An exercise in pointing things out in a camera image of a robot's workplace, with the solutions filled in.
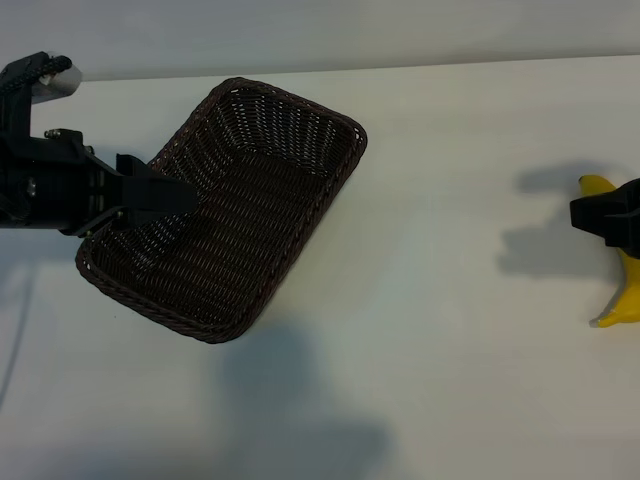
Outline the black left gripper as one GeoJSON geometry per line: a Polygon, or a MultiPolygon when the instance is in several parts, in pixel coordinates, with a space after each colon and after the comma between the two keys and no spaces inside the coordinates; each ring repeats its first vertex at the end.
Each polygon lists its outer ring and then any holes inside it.
{"type": "Polygon", "coordinates": [[[162,176],[129,154],[116,155],[114,170],[84,145],[79,131],[50,130],[43,138],[1,134],[3,229],[85,237],[122,209],[126,224],[145,224],[197,206],[193,185],[162,176]]]}

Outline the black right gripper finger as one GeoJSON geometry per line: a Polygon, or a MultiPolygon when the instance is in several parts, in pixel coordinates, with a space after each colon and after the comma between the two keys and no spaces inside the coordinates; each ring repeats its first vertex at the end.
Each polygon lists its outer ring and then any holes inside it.
{"type": "Polygon", "coordinates": [[[639,180],[615,187],[604,177],[581,177],[581,197],[570,202],[573,227],[588,233],[605,233],[606,216],[639,217],[639,180]]]}
{"type": "Polygon", "coordinates": [[[606,216],[605,244],[618,248],[628,256],[638,256],[640,252],[639,217],[606,216]]]}

